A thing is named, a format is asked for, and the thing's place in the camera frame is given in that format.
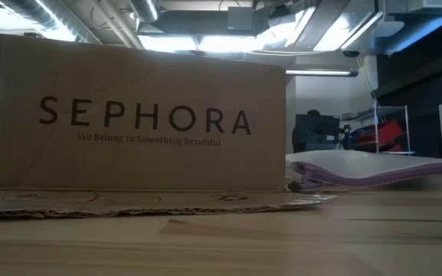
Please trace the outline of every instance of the table surface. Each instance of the table surface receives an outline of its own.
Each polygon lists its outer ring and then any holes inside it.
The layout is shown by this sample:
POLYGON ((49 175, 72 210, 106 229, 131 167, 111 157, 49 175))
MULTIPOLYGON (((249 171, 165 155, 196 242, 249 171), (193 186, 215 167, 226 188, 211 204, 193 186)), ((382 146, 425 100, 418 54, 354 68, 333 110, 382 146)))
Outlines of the table surface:
POLYGON ((6 274, 439 275, 442 189, 246 215, 0 219, 6 274))

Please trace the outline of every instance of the white wall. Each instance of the white wall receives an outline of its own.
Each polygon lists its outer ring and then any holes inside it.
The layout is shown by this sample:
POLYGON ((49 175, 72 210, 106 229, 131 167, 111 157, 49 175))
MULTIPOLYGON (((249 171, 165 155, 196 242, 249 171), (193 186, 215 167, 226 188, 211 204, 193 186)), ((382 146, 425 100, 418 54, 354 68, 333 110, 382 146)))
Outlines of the white wall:
MULTIPOLYGON (((364 63, 369 82, 376 88, 376 57, 367 57, 364 63)), ((340 116, 372 105, 370 84, 362 72, 357 77, 297 76, 295 79, 297 113, 306 114, 316 109, 322 115, 340 116)))

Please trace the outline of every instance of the fluorescent light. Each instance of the fluorescent light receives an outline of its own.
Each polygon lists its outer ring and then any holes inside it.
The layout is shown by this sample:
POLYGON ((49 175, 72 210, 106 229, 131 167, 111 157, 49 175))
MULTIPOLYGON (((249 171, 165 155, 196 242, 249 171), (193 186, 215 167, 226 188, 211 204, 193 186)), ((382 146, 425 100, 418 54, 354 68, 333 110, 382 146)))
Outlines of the fluorescent light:
POLYGON ((350 71, 323 71, 323 70, 286 70, 286 75, 292 76, 330 76, 330 77, 349 77, 350 71))
POLYGON ((288 47, 297 42, 298 38, 301 36, 301 33, 305 30, 306 25, 310 21, 315 12, 315 7, 307 8, 304 11, 300 11, 296 14, 296 21, 299 23, 296 24, 295 30, 292 32, 289 39, 286 41, 285 46, 288 47))
POLYGON ((208 52, 249 52, 255 48, 254 37, 205 36, 200 43, 200 50, 208 52))
POLYGON ((196 49, 196 43, 190 36, 178 37, 157 37, 140 35, 139 39, 144 48, 153 51, 174 52, 174 51, 189 51, 196 49))
POLYGON ((362 26, 362 28, 359 29, 354 35, 351 36, 342 46, 341 49, 346 49, 351 45, 356 39, 358 39, 362 34, 364 34, 365 31, 367 31, 376 21, 378 21, 381 16, 383 15, 383 12, 378 12, 376 15, 373 16, 373 18, 366 23, 366 25, 362 26))

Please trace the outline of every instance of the flattened cardboard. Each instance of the flattened cardboard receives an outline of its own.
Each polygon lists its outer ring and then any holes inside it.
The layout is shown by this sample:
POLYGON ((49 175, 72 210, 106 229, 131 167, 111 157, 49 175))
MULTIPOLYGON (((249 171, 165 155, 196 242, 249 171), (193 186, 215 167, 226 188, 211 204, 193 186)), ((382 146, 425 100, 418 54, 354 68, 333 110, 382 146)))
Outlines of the flattened cardboard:
POLYGON ((114 217, 202 215, 303 209, 331 195, 283 192, 42 192, 0 191, 0 217, 114 217))
POLYGON ((1 35, 0 189, 277 191, 284 135, 279 67, 1 35))

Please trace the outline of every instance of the ceiling pipe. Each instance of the ceiling pipe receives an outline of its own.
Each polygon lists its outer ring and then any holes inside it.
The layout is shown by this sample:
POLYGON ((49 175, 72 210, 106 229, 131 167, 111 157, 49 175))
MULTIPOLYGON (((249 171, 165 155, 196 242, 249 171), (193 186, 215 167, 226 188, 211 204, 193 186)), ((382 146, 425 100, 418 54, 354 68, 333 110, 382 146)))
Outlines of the ceiling pipe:
POLYGON ((160 17, 161 8, 157 0, 131 0, 130 3, 141 22, 151 23, 160 17))
POLYGON ((61 0, 0 0, 0 5, 31 22, 46 38, 101 44, 61 0))
POLYGON ((112 31, 119 37, 119 39, 126 45, 128 48, 134 48, 134 46, 130 43, 130 41, 124 36, 122 31, 115 25, 115 22, 108 16, 108 14, 103 10, 100 4, 98 4, 98 0, 90 0, 90 3, 95 8, 100 16, 107 22, 107 24, 112 28, 112 31))
POLYGON ((141 41, 139 41, 137 35, 130 30, 129 25, 122 19, 114 7, 112 7, 111 3, 108 0, 101 0, 101 2, 104 4, 105 9, 107 9, 112 15, 112 18, 122 27, 122 30, 124 30, 124 33, 132 41, 134 46, 140 50, 144 50, 144 47, 141 44, 141 41))

